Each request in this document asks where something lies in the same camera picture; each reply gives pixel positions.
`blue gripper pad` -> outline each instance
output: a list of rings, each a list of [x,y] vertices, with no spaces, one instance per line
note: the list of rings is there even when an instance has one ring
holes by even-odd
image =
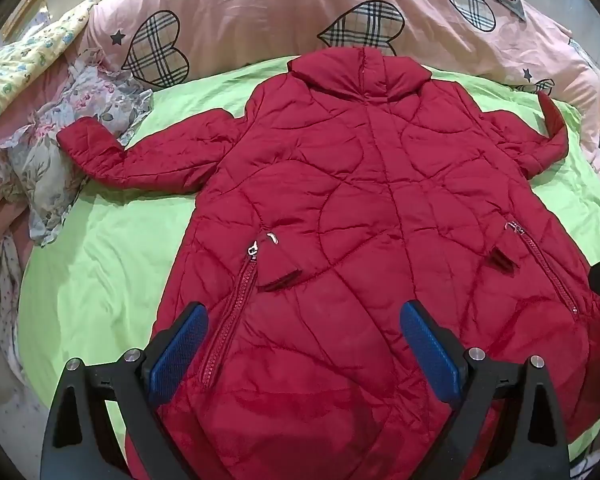
[[[458,368],[446,353],[414,302],[408,301],[400,312],[400,328],[436,397],[452,406],[462,399]]]
[[[209,325],[206,308],[197,304],[186,319],[179,319],[176,324],[181,326],[174,327],[175,334],[149,373],[146,394],[154,408],[171,400],[202,345]]]

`light green fabric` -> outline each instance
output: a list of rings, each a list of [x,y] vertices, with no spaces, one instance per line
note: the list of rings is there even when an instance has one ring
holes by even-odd
[[[131,144],[210,108],[240,116],[254,87],[285,72],[287,61],[267,61],[157,92],[155,110]],[[544,132],[535,95],[477,77],[433,72],[436,78],[459,81],[482,110],[511,110]],[[532,184],[589,261],[597,262],[600,181],[578,146],[577,111],[557,104],[570,129],[569,156]],[[27,376],[43,402],[51,403],[69,358],[80,356],[95,364],[115,360],[128,348],[144,348],[193,209],[192,196],[116,191],[91,182],[58,240],[33,251],[22,283],[19,345]],[[119,413],[114,414],[114,424],[122,435]],[[586,436],[571,446],[572,456],[590,439]]]

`zipper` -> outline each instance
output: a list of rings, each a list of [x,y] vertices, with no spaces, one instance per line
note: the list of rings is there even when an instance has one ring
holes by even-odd
[[[538,244],[536,244],[536,242],[533,240],[533,238],[517,222],[514,222],[514,221],[507,222],[505,225],[505,229],[507,227],[513,229],[517,234],[520,235],[520,238],[522,238],[525,245],[529,248],[529,251],[535,258],[538,265],[540,265],[540,267],[542,267],[542,270],[544,270],[544,273],[546,274],[546,276],[549,278],[549,281],[554,286],[554,289],[558,293],[558,296],[560,296],[560,298],[562,299],[562,302],[574,314],[577,314],[578,308],[576,307],[575,301],[573,301],[573,298],[568,293],[567,288],[564,286],[564,283],[562,282],[560,277],[558,277],[558,275],[550,267],[549,262],[544,257],[544,254],[542,254],[542,251],[540,250],[540,247],[538,247]]]
[[[209,351],[208,358],[202,374],[202,385],[204,388],[209,388],[212,380],[218,369],[222,357],[229,347],[232,336],[237,326],[237,321],[240,319],[240,314],[249,297],[256,275],[256,256],[258,254],[258,243],[254,242],[247,250],[248,259],[243,266],[240,275],[238,276],[237,286],[234,296],[231,300],[231,306],[228,310],[228,315],[222,320],[218,331],[218,335],[214,339],[212,347]]]

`red puffer coat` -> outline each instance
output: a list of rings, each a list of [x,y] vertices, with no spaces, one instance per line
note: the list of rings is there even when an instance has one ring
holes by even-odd
[[[127,152],[91,119],[59,134],[108,186],[200,190],[154,333],[208,308],[160,409],[204,480],[407,478],[449,414],[400,334],[414,298],[467,347],[541,355],[570,439],[600,417],[600,298],[527,181],[568,152],[539,100],[550,138],[409,58],[336,48],[239,119],[211,110]]]

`silver zipper pull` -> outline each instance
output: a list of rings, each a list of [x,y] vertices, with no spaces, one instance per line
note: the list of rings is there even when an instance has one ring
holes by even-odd
[[[507,222],[504,227],[505,227],[505,229],[507,227],[511,227],[519,235],[523,235],[525,233],[525,230],[522,227],[520,227],[520,225],[516,224],[515,222]]]
[[[249,247],[249,249],[247,249],[247,254],[251,257],[252,260],[256,259],[256,256],[258,254],[258,243],[254,242],[253,245],[251,247]]]

